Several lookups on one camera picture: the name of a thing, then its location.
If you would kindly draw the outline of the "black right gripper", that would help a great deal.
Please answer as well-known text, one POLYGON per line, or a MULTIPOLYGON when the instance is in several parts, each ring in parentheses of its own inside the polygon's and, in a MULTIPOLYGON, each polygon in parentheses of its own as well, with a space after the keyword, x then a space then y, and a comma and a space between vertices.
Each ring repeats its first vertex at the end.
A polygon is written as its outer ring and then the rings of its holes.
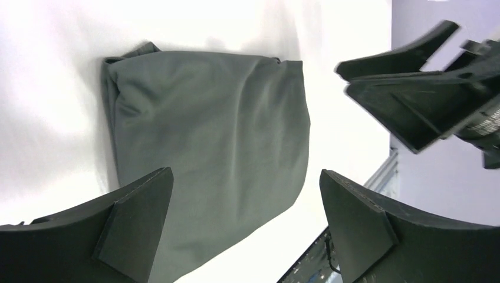
POLYGON ((340 62, 335 72, 345 81, 363 77, 347 95, 413 153, 455 136, 482 152, 485 169, 499 169, 499 41, 467 41, 444 73, 412 73, 458 29, 440 21, 407 45, 340 62), (384 75, 397 73, 410 74, 384 75))

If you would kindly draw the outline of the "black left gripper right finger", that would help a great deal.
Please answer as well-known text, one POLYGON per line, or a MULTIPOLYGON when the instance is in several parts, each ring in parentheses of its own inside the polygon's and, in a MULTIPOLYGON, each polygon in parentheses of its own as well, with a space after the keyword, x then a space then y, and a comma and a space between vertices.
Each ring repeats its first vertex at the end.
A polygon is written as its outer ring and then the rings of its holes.
POLYGON ((344 282, 499 281, 499 228, 435 215, 332 171, 320 191, 344 282))

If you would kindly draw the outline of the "dark grey t-shirt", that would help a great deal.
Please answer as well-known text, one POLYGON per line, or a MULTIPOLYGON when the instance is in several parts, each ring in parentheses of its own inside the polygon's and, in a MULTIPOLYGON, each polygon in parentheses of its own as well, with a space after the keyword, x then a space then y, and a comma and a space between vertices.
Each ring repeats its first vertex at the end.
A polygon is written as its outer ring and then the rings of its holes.
POLYGON ((173 192, 150 282, 174 282, 289 209, 306 177, 303 64, 162 51, 103 61, 117 178, 161 167, 173 192))

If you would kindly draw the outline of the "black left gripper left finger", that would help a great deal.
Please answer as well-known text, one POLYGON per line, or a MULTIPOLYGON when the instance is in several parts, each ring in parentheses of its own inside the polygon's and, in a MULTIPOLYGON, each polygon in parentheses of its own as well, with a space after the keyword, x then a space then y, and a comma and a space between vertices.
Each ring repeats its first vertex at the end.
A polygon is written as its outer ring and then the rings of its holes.
POLYGON ((147 282, 172 189, 164 167, 30 224, 1 226, 1 281, 147 282))

